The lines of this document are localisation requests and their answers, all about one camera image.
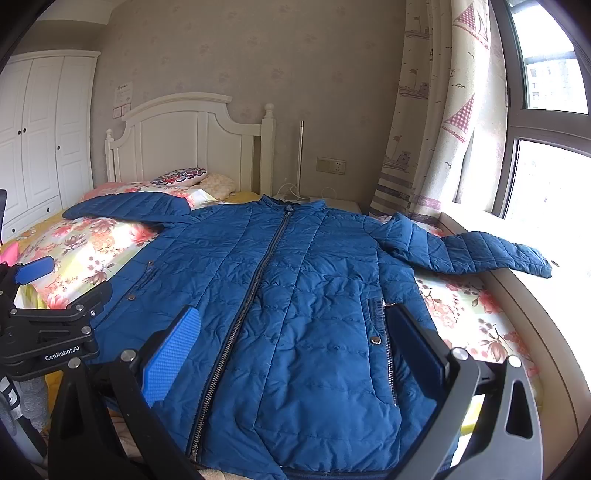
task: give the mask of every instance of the white wooden headboard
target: white wooden headboard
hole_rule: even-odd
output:
[[[120,139],[113,139],[112,130],[107,130],[109,181],[150,181],[196,166],[230,177],[239,191],[272,195],[274,106],[265,105],[260,125],[237,124],[228,115],[231,101],[232,97],[217,93],[175,93],[129,111],[122,117],[125,132]],[[254,156],[257,136],[260,159]]]

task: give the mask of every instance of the wardrobe door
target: wardrobe door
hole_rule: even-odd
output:
[[[71,207],[92,190],[89,108],[96,59],[65,57],[57,94],[56,163],[61,204]]]
[[[17,61],[0,74],[0,189],[7,191],[4,221],[27,210],[22,180],[22,104],[32,60]]]
[[[22,116],[22,175],[29,208],[60,194],[56,103],[64,57],[33,60]]]

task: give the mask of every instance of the wall socket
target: wall socket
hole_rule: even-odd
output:
[[[316,159],[316,171],[324,171],[326,173],[337,173],[338,175],[345,175],[347,170],[347,162],[345,160],[337,160],[336,158],[318,157]]]

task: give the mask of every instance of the jacket sleeve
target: jacket sleeve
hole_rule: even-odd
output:
[[[552,267],[535,248],[485,232],[439,238],[397,213],[372,236],[393,257],[435,272],[460,275],[512,268],[540,277],[552,276]]]
[[[144,223],[192,223],[187,200],[160,192],[104,195],[68,208],[63,217],[100,216]]]

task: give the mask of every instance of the screw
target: screw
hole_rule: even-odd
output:
[[[507,361],[509,362],[509,365],[512,367],[519,368],[521,366],[521,358],[519,358],[518,356],[509,355]]]
[[[454,358],[461,361],[468,360],[468,357],[470,356],[468,352],[466,352],[463,348],[459,347],[455,347],[452,350],[452,355],[454,356]]]
[[[123,350],[121,352],[121,359],[124,362],[133,362],[135,360],[135,350],[132,350],[131,348],[128,350]]]
[[[70,358],[68,360],[68,368],[71,368],[71,369],[78,368],[81,363],[82,362],[80,361],[80,359],[77,356],[75,356],[74,358]]]

